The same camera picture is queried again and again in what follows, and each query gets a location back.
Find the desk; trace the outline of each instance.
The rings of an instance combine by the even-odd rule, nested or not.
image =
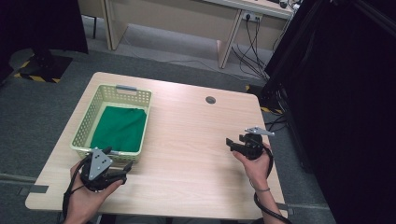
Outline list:
[[[246,10],[264,15],[258,34],[259,48],[272,49],[279,38],[290,8],[267,0],[104,0],[108,45],[116,49],[128,23],[218,40],[219,67],[224,68],[232,43],[250,45]],[[251,25],[253,32],[256,25]]]
[[[244,220],[262,216],[242,164],[225,145],[226,137],[237,142],[246,127],[264,127],[254,95],[105,73],[96,73],[84,91],[35,182],[49,188],[46,193],[31,192],[28,208],[62,210],[69,169],[79,161],[70,143],[98,85],[104,83],[152,90],[153,96],[141,158],[99,212]],[[207,103],[207,96],[216,102]],[[275,166],[268,181],[276,202],[283,203]]]

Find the yellow tape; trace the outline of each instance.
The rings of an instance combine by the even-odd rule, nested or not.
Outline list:
[[[42,77],[35,77],[35,76],[29,76],[32,80],[34,80],[34,81],[43,81],[43,82],[45,82],[46,80],[44,80],[44,78],[42,78]]]
[[[21,66],[21,68],[26,67],[26,65],[27,65],[29,62],[30,62],[30,61],[26,61],[26,62]]]
[[[279,110],[279,109],[270,110],[267,107],[260,107],[260,108],[262,109],[262,111],[267,112],[267,113],[273,113],[275,110],[276,113],[283,114],[282,110]]]

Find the wooden table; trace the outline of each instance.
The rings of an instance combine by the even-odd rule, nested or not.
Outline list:
[[[153,96],[141,158],[99,212],[244,220],[262,215],[242,164],[225,144],[226,137],[238,142],[246,127],[264,127],[254,95],[106,73],[93,75],[35,182],[48,190],[31,192],[28,208],[62,210],[69,170],[79,161],[70,144],[100,84],[136,86]],[[207,96],[216,102],[207,103]],[[276,202],[283,203],[275,166],[268,181]]]

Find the white desk leg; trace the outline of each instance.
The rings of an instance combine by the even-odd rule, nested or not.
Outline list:
[[[241,23],[242,17],[245,10],[238,9],[236,12],[235,20],[233,21],[233,27],[230,35],[228,36],[227,42],[218,40],[218,53],[219,53],[219,68],[225,68],[228,56],[230,55],[233,41],[235,40],[236,33],[238,32],[239,24]]]
[[[107,27],[107,46],[109,49],[117,49],[122,37],[128,28],[128,23],[115,21],[112,18],[115,13],[111,5],[111,0],[105,0],[105,26]]]

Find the finger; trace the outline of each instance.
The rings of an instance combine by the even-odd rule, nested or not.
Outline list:
[[[239,161],[241,161],[242,163],[245,163],[248,159],[244,156],[244,155],[242,155],[242,153],[240,153],[240,152],[237,152],[237,151],[233,151],[233,155],[239,160]]]
[[[263,144],[265,147],[267,147],[267,148],[269,148],[269,149],[271,150],[271,146],[270,146],[269,144],[266,144],[266,143],[264,143],[264,142],[262,142],[262,144]]]
[[[79,164],[81,163],[81,161],[79,161],[78,163],[76,163],[72,168],[70,168],[70,178],[73,178],[74,173],[76,172]],[[76,178],[74,180],[74,184],[73,187],[77,188],[79,186],[83,185],[81,178],[79,176],[79,173],[76,174]]]
[[[114,191],[116,191],[116,189],[122,185],[122,180],[118,180],[114,183],[112,183],[111,185],[109,185],[106,189],[102,190],[102,192],[100,192],[100,194],[105,197],[105,199],[112,194]]]
[[[77,170],[79,164],[81,163],[81,161],[79,161],[78,163],[76,163],[72,168],[70,168],[70,178],[73,177],[74,172]]]

